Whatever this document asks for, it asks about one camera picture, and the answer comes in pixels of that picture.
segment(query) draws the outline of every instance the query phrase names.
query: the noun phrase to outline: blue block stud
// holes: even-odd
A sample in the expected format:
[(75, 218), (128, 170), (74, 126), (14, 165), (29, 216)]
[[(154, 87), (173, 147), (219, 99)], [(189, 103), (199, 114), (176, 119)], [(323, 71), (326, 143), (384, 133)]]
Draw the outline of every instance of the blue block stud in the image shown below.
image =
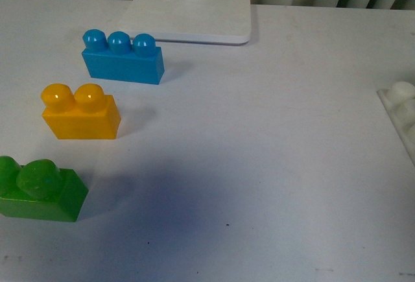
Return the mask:
[(161, 48), (149, 34), (139, 34), (131, 43), (128, 34), (116, 31), (108, 41), (98, 29), (85, 32), (82, 52), (92, 78), (159, 84), (164, 74)]

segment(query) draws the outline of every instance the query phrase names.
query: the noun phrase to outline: white table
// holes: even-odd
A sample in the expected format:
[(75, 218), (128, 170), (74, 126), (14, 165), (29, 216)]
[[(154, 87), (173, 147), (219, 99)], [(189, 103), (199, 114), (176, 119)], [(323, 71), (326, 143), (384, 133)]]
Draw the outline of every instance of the white table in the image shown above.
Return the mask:
[[(415, 169), (376, 91), (414, 83), (415, 12), (253, 6), (252, 39), (158, 43), (159, 86), (91, 79), (128, 1), (0, 0), (0, 154), (89, 187), (76, 223), (0, 217), (1, 281), (415, 281)], [(113, 141), (60, 141), (43, 88), (87, 82)]]

